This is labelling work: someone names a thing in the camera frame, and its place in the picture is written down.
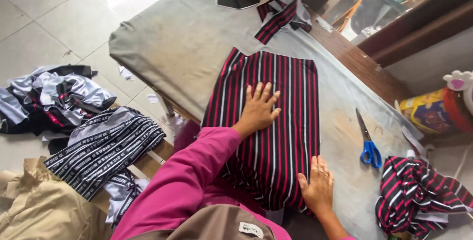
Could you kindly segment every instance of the tiled floor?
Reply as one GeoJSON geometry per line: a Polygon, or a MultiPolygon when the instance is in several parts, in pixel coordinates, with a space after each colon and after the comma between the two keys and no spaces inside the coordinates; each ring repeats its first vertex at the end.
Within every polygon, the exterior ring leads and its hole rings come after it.
{"type": "MultiPolygon", "coordinates": [[[[154,119],[173,142],[174,133],[153,93],[137,78],[120,76],[108,55],[108,38],[121,21],[131,19],[157,0],[0,0],[0,87],[8,80],[48,64],[86,64],[98,70],[93,80],[117,96],[117,103],[154,119]]],[[[0,171],[21,173],[23,159],[49,155],[33,134],[0,135],[0,171]]],[[[161,159],[153,154],[157,161],[161,159]]]]}

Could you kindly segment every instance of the scissors blade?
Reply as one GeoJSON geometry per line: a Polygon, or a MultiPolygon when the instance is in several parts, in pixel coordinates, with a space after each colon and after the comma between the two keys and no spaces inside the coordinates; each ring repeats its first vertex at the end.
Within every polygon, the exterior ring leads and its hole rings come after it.
{"type": "Polygon", "coordinates": [[[368,129],[366,128],[365,122],[363,121],[363,117],[361,117],[361,114],[359,113],[358,108],[356,109],[356,115],[358,116],[358,123],[361,128],[361,131],[363,132],[363,138],[365,140],[370,141],[371,140],[370,134],[368,133],[368,129]]]}

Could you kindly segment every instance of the hand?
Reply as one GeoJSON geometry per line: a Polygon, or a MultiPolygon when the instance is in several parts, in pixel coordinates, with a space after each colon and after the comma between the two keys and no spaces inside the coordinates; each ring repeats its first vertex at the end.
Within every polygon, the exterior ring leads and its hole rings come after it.
{"type": "Polygon", "coordinates": [[[267,128],[281,112],[281,108],[276,108],[271,112],[272,106],[278,100],[281,92],[275,92],[268,100],[271,83],[268,82],[264,86],[263,93],[261,93],[262,87],[263,83],[259,82],[253,96],[251,95],[251,86],[249,85],[246,88],[245,107],[243,108],[240,120],[232,127],[240,133],[242,139],[258,130],[267,128]]]}
{"type": "Polygon", "coordinates": [[[321,155],[313,156],[310,164],[310,184],[301,173],[297,174],[302,197],[317,218],[332,212],[334,198],[334,175],[327,168],[321,155]]]}

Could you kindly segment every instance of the pink shirt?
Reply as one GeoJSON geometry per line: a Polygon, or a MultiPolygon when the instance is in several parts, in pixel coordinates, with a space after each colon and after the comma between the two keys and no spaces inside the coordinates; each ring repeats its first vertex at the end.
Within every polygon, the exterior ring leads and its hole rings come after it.
{"type": "Polygon", "coordinates": [[[214,204],[240,206],[268,225],[278,240],[291,239],[281,226],[225,196],[224,191],[215,187],[209,189],[241,140],[232,128],[202,128],[194,143],[163,164],[128,208],[111,240],[123,240],[147,231],[176,229],[199,209],[214,204]]]}

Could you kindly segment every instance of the table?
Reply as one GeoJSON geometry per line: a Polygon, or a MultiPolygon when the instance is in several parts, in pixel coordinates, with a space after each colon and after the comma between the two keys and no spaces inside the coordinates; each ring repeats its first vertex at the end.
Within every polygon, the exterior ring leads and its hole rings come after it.
{"type": "Polygon", "coordinates": [[[265,50],[314,60],[321,154],[336,180],[334,210],[358,239],[383,239],[374,214],[382,170],[359,161],[362,135],[355,108],[384,158],[405,156],[409,145],[401,125],[415,129],[391,105],[410,94],[338,32],[314,22],[310,34],[282,29],[264,46],[253,38],[260,26],[255,8],[232,10],[216,6],[215,0],[159,0],[112,33],[110,55],[196,122],[233,47],[246,55],[265,50]]]}

